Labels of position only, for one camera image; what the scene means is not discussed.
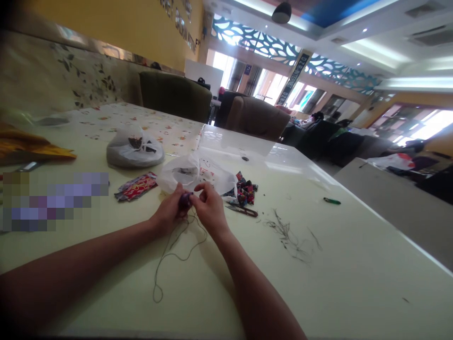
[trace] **ceiling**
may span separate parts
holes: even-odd
[[[280,0],[264,0],[274,5]],[[379,0],[288,0],[293,8],[293,15],[308,20],[322,28],[334,23],[378,2]]]
[[[431,47],[409,41],[414,33],[442,25],[453,33],[451,0],[290,0],[293,15],[285,25],[271,20],[279,0],[203,1],[209,11],[371,75],[453,76],[453,43]],[[437,9],[430,13],[405,14],[433,1]],[[335,38],[344,42],[332,42]]]

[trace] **floor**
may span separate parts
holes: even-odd
[[[335,176],[336,173],[342,169],[338,165],[333,164],[331,161],[324,159],[321,159],[319,161],[313,160],[313,162],[332,177]]]

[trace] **white plastic bag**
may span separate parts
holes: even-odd
[[[121,168],[147,168],[164,158],[162,144],[137,125],[123,125],[107,145],[107,163]]]
[[[175,191],[178,182],[181,182],[184,189],[193,191],[204,181],[211,183],[219,195],[234,189],[237,197],[237,177],[198,150],[168,162],[157,176],[157,184],[168,193]],[[224,197],[224,200],[232,199],[234,198],[230,196]]]
[[[368,158],[367,163],[373,163],[384,168],[392,166],[401,170],[410,170],[415,168],[412,158],[405,153],[394,153],[393,155],[386,157]]]

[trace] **lighter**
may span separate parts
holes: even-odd
[[[333,200],[333,199],[330,199],[330,198],[327,198],[327,197],[324,197],[324,201],[326,201],[327,203],[332,203],[332,204],[336,204],[336,205],[340,205],[341,204],[340,201],[336,201],[336,200]]]

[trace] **yellow cloth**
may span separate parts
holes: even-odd
[[[0,122],[0,165],[76,158],[71,151]]]

